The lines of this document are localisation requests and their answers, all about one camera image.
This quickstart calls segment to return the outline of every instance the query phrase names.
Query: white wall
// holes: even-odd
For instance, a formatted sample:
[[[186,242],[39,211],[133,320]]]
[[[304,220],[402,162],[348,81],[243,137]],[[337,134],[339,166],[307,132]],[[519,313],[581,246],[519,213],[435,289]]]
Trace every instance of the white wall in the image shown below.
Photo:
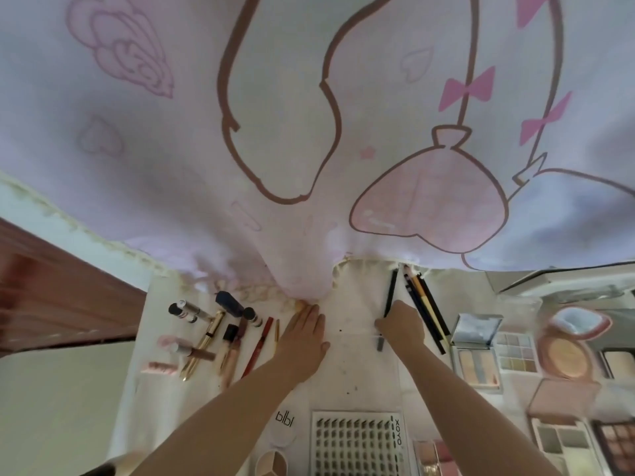
[[[87,231],[73,227],[56,213],[48,214],[42,204],[38,204],[26,191],[16,190],[1,173],[0,201],[0,218],[131,286],[143,291],[148,290],[154,273],[151,263],[144,261],[142,256],[127,255],[123,251],[106,246]]]
[[[78,476],[103,463],[133,346],[0,359],[0,473]]]

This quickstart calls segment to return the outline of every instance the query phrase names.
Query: pink bow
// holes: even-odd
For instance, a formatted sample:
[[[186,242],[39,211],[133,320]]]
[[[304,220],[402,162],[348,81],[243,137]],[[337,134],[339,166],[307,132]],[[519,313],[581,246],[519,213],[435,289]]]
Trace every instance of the pink bow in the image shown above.
[[[516,26],[524,28],[547,0],[516,0]]]
[[[558,102],[558,104],[551,109],[549,114],[543,119],[529,119],[523,121],[521,124],[520,130],[520,145],[524,145],[527,141],[533,137],[541,127],[551,124],[553,122],[557,122],[562,118],[565,114],[565,109],[567,108],[567,103],[569,103],[569,99],[571,98],[571,93],[567,93],[564,98]]]
[[[496,67],[491,66],[480,74],[479,77],[472,80],[468,86],[456,79],[448,79],[445,82],[445,88],[441,95],[439,103],[439,111],[444,111],[454,102],[459,100],[463,95],[472,95],[480,101],[488,101],[491,98],[491,90],[494,87],[494,73]]]

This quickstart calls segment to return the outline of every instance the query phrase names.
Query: brown wooden furniture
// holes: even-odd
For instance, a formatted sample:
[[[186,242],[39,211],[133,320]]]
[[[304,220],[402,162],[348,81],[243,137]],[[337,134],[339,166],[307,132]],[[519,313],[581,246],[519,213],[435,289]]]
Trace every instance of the brown wooden furniture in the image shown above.
[[[133,337],[146,294],[0,219],[0,357]]]

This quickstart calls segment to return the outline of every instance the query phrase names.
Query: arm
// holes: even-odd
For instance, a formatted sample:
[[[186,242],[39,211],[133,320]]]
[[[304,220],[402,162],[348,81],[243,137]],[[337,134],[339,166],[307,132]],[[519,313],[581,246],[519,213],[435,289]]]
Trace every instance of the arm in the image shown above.
[[[414,379],[462,474],[561,476],[511,421],[424,346],[424,328],[412,307],[396,301],[375,326]]]
[[[234,476],[275,409],[324,359],[330,344],[318,314],[307,306],[294,315],[274,357],[194,413],[133,476]]]

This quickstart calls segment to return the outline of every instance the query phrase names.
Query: red pen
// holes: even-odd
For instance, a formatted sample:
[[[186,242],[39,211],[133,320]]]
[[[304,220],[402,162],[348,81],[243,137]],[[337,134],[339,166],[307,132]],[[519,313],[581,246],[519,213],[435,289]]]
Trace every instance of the red pen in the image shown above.
[[[265,328],[262,329],[262,336],[260,336],[260,341],[258,341],[258,344],[256,344],[256,349],[253,350],[253,354],[251,354],[249,362],[247,363],[247,367],[244,368],[244,372],[242,373],[241,379],[247,374],[249,374],[251,370],[253,369],[254,365],[256,364],[256,361],[258,360],[258,356],[260,355],[260,351],[262,350],[263,345],[265,345],[265,339],[267,338],[267,334],[269,334],[269,329],[271,329],[271,324],[273,324],[273,322],[274,322],[273,317],[269,317],[267,319],[267,322],[265,323]]]

